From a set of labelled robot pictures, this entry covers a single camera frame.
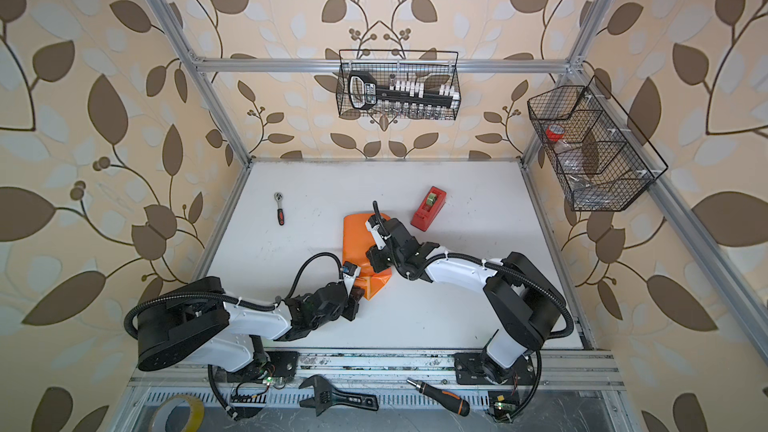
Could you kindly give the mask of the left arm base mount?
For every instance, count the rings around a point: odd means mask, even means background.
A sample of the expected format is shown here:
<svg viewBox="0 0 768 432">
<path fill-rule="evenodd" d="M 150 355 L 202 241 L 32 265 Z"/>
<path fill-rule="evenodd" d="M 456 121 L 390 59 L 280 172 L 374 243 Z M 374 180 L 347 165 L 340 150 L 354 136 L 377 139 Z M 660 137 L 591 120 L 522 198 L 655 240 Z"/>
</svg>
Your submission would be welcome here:
<svg viewBox="0 0 768 432">
<path fill-rule="evenodd" d="M 268 380 L 282 387 L 291 382 L 298 369 L 299 353 L 296 351 L 266 351 L 262 339 L 250 337 L 253 361 L 236 372 L 227 373 L 229 383 L 256 383 L 266 385 Z"/>
</svg>

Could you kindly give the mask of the small red-handled ratchet wrench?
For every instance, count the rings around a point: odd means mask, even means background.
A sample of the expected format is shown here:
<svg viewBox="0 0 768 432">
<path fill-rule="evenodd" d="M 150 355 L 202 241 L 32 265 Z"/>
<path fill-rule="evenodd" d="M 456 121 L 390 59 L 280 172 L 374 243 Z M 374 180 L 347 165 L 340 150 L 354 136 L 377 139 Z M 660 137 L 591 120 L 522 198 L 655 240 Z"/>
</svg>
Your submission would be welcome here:
<svg viewBox="0 0 768 432">
<path fill-rule="evenodd" d="M 283 209 L 283 194 L 281 192 L 274 193 L 274 200 L 276 202 L 277 220 L 280 226 L 285 225 L 285 215 Z"/>
</svg>

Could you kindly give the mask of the black orange screwdriver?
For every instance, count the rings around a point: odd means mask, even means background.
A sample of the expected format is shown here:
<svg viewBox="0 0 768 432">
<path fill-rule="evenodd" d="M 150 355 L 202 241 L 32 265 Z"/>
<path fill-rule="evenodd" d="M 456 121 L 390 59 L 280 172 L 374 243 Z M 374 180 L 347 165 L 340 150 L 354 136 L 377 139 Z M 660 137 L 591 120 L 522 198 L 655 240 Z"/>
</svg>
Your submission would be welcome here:
<svg viewBox="0 0 768 432">
<path fill-rule="evenodd" d="M 407 378 L 406 382 L 413 386 L 420 394 L 434 400 L 451 413 L 466 417 L 471 411 L 470 404 L 453 392 L 411 378 Z"/>
</svg>

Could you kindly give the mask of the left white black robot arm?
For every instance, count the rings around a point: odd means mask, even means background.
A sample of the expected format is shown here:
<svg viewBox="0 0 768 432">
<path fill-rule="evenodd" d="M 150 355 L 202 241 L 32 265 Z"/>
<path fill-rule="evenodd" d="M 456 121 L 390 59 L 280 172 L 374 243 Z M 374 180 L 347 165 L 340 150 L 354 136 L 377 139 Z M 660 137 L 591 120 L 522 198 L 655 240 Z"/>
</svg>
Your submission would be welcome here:
<svg viewBox="0 0 768 432">
<path fill-rule="evenodd" d="M 344 278 L 265 305 L 230 296 L 218 277 L 206 277 L 135 306 L 124 328 L 137 340 L 141 371 L 187 363 L 238 372 L 266 360 L 262 339 L 292 342 L 340 317 L 352 321 L 363 297 L 364 290 Z"/>
</svg>

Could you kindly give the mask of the red tape dispenser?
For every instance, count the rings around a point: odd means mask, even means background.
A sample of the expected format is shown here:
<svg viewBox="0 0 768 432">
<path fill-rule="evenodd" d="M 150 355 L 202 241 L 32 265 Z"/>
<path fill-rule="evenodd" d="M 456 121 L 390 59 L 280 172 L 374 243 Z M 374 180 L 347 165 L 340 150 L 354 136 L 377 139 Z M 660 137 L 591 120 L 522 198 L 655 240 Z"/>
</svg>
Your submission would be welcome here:
<svg viewBox="0 0 768 432">
<path fill-rule="evenodd" d="M 432 186 L 411 219 L 411 225 L 426 232 L 446 203 L 447 193 Z"/>
</svg>

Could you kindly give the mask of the aluminium front rail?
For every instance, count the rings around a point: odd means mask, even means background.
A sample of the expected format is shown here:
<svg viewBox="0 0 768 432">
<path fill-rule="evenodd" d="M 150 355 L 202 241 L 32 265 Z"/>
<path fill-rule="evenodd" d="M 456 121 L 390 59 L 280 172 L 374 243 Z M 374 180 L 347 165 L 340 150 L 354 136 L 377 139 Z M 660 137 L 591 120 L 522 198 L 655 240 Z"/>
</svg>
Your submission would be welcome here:
<svg viewBox="0 0 768 432">
<path fill-rule="evenodd" d="M 511 389 L 493 385 L 460 385 L 456 382 L 453 355 L 474 350 L 450 349 L 286 349 L 299 353 L 294 379 L 282 386 L 296 388 L 312 375 L 326 377 L 340 389 L 404 388 L 406 379 L 416 379 L 452 390 Z M 558 391 L 624 391 L 626 386 L 617 363 L 606 351 L 545 349 L 539 386 Z M 226 384 L 227 372 L 216 377 Z"/>
</svg>

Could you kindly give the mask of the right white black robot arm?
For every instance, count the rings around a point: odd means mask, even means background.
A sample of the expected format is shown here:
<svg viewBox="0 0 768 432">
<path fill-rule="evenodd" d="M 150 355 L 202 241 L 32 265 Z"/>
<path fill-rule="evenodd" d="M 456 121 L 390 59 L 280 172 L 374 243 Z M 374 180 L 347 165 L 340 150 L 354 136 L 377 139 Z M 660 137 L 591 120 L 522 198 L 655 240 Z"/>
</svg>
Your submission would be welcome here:
<svg viewBox="0 0 768 432">
<path fill-rule="evenodd" d="M 550 339 L 571 335 L 575 321 L 559 290 L 522 253 L 481 259 L 419 242 L 399 220 L 372 215 L 366 222 L 374 245 L 366 252 L 375 272 L 394 268 L 410 281 L 462 287 L 484 296 L 502 329 L 483 349 L 485 360 L 511 368 Z"/>
</svg>

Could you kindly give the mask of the yellow orange wrapping paper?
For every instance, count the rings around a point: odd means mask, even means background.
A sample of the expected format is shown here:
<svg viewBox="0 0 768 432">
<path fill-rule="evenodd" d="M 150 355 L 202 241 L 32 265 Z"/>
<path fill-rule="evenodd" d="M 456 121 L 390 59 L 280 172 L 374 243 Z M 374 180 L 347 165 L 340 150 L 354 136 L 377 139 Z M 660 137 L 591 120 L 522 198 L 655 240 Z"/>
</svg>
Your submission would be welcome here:
<svg viewBox="0 0 768 432">
<path fill-rule="evenodd" d="M 369 213 L 347 215 L 343 221 L 342 259 L 360 268 L 360 273 L 354 285 L 363 290 L 364 298 L 371 300 L 390 280 L 390 268 L 375 272 L 366 256 L 367 251 L 375 245 L 375 241 L 366 228 Z"/>
</svg>

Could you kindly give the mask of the black adjustable wrench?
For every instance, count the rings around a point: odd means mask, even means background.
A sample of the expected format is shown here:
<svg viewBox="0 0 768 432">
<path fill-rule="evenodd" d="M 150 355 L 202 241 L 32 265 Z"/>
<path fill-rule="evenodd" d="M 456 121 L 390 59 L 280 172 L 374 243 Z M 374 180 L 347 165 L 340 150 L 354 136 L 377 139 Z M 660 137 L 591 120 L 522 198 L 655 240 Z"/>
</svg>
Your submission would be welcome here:
<svg viewBox="0 0 768 432">
<path fill-rule="evenodd" d="M 314 409 L 317 416 L 333 406 L 346 406 L 370 412 L 379 410 L 376 395 L 339 390 L 322 375 L 308 377 L 299 385 L 299 389 L 309 388 L 313 390 L 313 396 L 302 399 L 299 406 Z"/>
</svg>

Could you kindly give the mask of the black socket set holder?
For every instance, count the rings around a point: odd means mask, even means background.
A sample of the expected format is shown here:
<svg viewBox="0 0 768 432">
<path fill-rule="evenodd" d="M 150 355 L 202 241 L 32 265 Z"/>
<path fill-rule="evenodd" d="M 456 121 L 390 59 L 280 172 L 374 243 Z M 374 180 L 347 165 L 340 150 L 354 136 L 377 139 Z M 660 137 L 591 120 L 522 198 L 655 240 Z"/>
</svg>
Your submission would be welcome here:
<svg viewBox="0 0 768 432">
<path fill-rule="evenodd" d="M 460 93 L 452 86 L 440 84 L 437 90 L 428 89 L 425 82 L 403 81 L 380 85 L 368 72 L 352 72 L 346 83 L 346 94 L 351 105 L 358 110 L 390 109 L 458 109 Z"/>
</svg>

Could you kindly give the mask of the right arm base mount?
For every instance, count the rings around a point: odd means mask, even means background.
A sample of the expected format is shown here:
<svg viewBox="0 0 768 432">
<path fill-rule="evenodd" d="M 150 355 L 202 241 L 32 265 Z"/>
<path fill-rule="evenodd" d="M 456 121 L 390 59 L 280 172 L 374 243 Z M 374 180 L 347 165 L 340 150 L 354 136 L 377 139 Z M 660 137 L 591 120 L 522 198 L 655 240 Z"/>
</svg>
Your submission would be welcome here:
<svg viewBox="0 0 768 432">
<path fill-rule="evenodd" d="M 484 352 L 458 352 L 453 359 L 456 382 L 460 385 L 532 385 L 536 376 L 535 365 L 525 354 L 508 368 L 501 367 Z"/>
</svg>

